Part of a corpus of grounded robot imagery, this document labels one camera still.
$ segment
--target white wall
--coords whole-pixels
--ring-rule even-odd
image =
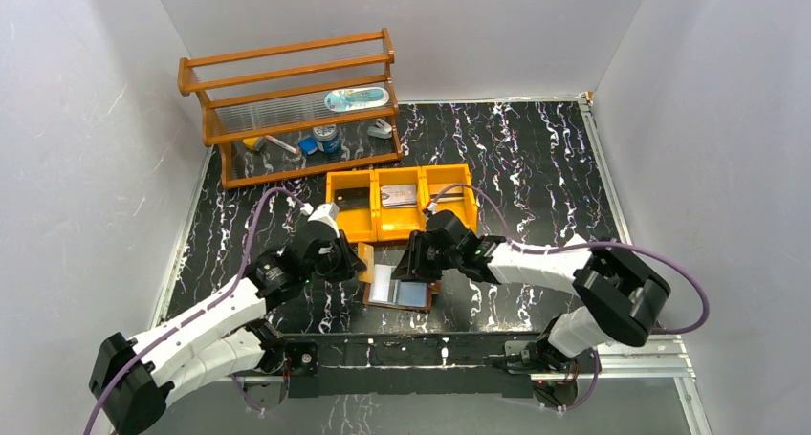
[[[811,0],[645,0],[595,96],[635,241],[710,296],[687,345],[715,433],[808,431],[809,33]]]
[[[401,99],[594,90],[642,0],[162,0],[194,57],[388,27]]]
[[[81,433],[148,326],[205,156],[184,55],[159,0],[0,0],[2,433]]]

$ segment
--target blue can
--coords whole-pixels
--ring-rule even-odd
[[[316,138],[318,149],[324,153],[335,153],[336,151],[340,151],[338,127],[335,124],[314,127],[313,137]]]

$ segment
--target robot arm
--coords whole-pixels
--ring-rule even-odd
[[[121,333],[106,339],[90,379],[97,399],[129,360],[177,329],[143,355],[109,392],[103,409],[117,432],[141,433],[169,404],[228,374],[256,368],[273,372],[280,367],[290,344],[262,317],[298,296],[315,276],[343,281],[365,269],[338,229],[337,215],[334,204],[321,205],[288,243],[260,254],[246,268],[245,277],[234,277],[207,299],[152,330],[130,339]],[[230,295],[221,299],[224,294]]]
[[[289,364],[315,372],[315,350],[285,340],[263,317],[298,296],[313,277],[339,282],[365,269],[338,229],[337,214],[334,204],[321,205],[287,244],[256,257],[245,277],[234,277],[164,325],[128,340],[116,333],[101,344],[90,380],[97,399],[128,361],[177,329],[143,355],[103,402],[120,435],[143,432],[187,393],[238,371],[274,373]],[[491,365],[510,373],[562,370],[583,350],[609,340],[646,342],[669,295],[658,274],[627,250],[546,251],[516,249],[500,236],[478,237],[452,212],[441,211],[428,216],[426,231],[411,233],[392,278],[433,282],[442,271],[457,269],[473,281],[578,295],[584,306],[553,319],[537,340],[504,344],[504,355]]]
[[[580,243],[580,237],[569,242]],[[506,369],[514,373],[560,370],[608,341],[646,343],[670,294],[662,277],[628,250],[548,250],[478,237],[449,210],[429,212],[426,230],[411,232],[392,278],[430,282],[443,270],[457,269],[476,282],[517,282],[577,295],[584,306],[553,319],[538,341],[505,344]]]

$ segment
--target yellow object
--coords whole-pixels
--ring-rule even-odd
[[[363,242],[359,243],[358,257],[366,264],[366,271],[361,272],[358,279],[361,282],[371,284],[375,281],[375,248]]]
[[[259,149],[262,148],[262,145],[265,144],[265,138],[264,137],[251,137],[251,138],[248,138],[248,139],[243,139],[242,144],[244,144],[245,147],[248,148],[251,151],[259,151]]]
[[[335,192],[339,189],[368,187],[370,207],[340,210],[338,227],[343,229],[351,243],[406,240],[413,230],[426,228],[423,209],[430,201],[431,189],[456,183],[471,183],[471,170],[467,164],[328,172],[326,202],[335,202]],[[417,185],[417,205],[383,207],[380,187],[384,185]],[[469,188],[464,188],[463,194],[462,200],[439,203],[437,211],[451,210],[466,227],[477,231],[475,196]]]
[[[339,210],[338,228],[346,233],[349,242],[375,242],[377,236],[377,209],[380,208],[380,189],[373,170],[327,173],[326,202],[335,201],[335,192],[345,188],[369,188],[369,207]]]
[[[424,194],[420,191],[420,167],[400,167],[396,169],[375,169],[378,187],[375,190],[380,198],[380,187],[385,185],[416,185],[417,204],[414,207],[380,207],[378,222],[378,241],[396,241],[408,239],[415,229],[426,228]]]
[[[420,188],[423,194],[423,204],[427,206],[430,201],[431,185],[435,184],[470,184],[471,170],[467,164],[427,165],[422,167],[423,185]],[[462,220],[468,229],[476,232],[478,225],[478,206],[473,190],[464,188],[464,201],[438,203],[437,211],[450,210]]]

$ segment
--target stapler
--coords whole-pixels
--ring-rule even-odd
[[[369,136],[378,139],[391,139],[391,124],[382,118],[376,119],[375,124],[369,126]]]

